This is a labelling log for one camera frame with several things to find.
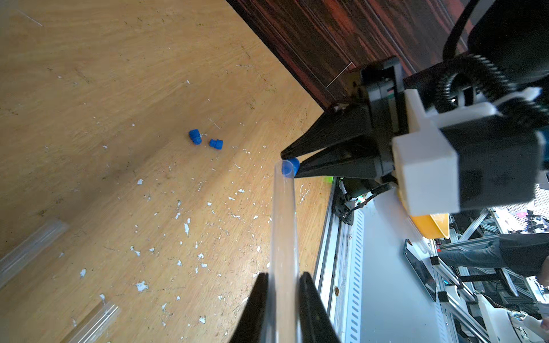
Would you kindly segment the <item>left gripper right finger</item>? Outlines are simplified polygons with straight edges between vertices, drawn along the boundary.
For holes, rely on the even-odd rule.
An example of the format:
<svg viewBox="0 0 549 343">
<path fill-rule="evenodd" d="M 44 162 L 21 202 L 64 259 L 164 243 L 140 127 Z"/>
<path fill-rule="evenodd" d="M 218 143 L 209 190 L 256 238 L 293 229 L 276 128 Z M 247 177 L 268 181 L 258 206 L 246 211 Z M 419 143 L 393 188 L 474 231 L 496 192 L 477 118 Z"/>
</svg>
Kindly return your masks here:
<svg viewBox="0 0 549 343">
<path fill-rule="evenodd" d="M 302 342 L 340 343 L 308 272 L 299 279 L 298 304 Z"/>
</svg>

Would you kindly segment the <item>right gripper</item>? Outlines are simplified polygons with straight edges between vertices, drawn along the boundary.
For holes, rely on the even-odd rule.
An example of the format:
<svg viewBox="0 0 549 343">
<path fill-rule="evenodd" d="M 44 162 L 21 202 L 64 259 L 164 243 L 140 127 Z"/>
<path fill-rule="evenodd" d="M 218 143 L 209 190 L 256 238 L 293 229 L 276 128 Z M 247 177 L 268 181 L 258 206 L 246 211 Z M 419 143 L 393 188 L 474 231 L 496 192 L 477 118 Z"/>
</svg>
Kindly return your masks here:
<svg viewBox="0 0 549 343">
<path fill-rule="evenodd" d="M 331 106 L 281 152 L 282 159 L 292 159 L 321 150 L 300 163 L 297 178 L 375 180 L 394 170 L 393 137 L 407 133 L 400 60 L 389 57 L 357 67 L 347 81 L 358 104 Z"/>
</svg>

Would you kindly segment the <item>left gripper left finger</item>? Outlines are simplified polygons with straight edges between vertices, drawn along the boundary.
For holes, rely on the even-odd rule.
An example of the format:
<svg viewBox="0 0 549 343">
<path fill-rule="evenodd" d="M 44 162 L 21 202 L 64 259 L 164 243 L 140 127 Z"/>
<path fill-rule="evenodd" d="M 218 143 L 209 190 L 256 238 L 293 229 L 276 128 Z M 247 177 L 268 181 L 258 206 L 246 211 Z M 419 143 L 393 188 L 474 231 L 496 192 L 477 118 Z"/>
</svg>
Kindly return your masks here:
<svg viewBox="0 0 549 343">
<path fill-rule="evenodd" d="M 230 343 L 259 343 L 262 341 L 268 290 L 269 274 L 260 273 L 255 280 Z"/>
</svg>

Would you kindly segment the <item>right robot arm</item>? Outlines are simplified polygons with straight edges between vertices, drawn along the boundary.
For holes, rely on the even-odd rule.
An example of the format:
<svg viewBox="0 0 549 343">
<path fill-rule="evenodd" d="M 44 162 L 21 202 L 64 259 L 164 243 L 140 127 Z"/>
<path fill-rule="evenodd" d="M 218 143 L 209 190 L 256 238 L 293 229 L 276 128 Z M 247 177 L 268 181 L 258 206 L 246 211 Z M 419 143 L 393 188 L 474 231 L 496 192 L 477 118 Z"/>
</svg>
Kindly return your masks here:
<svg viewBox="0 0 549 343">
<path fill-rule="evenodd" d="M 282 151 L 304 157 L 298 177 L 333 176 L 374 180 L 395 168 L 394 138 L 412 130 L 405 92 L 446 113 L 485 99 L 514 127 L 545 129 L 548 110 L 514 97 L 520 85 L 548 77 L 547 1 L 495 1 L 473 27 L 464 54 L 457 43 L 476 2 L 463 10 L 448 37 L 443 60 L 409 77 L 396 57 L 353 69 L 351 92 L 334 102 L 299 139 Z"/>
</svg>

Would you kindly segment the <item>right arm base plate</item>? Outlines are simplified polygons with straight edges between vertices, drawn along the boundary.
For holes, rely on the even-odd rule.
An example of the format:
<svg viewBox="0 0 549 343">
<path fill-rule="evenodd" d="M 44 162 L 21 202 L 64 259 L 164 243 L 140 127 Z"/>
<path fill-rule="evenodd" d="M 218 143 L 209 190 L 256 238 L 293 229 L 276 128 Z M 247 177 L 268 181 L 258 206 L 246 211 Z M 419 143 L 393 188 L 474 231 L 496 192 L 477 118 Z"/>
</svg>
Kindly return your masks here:
<svg viewBox="0 0 549 343">
<path fill-rule="evenodd" d="M 389 189 L 388 184 L 379 184 L 375 180 L 339 178 L 336 183 L 333 200 L 333 214 L 347 225 L 353 226 L 354 214 L 383 192 Z"/>
</svg>

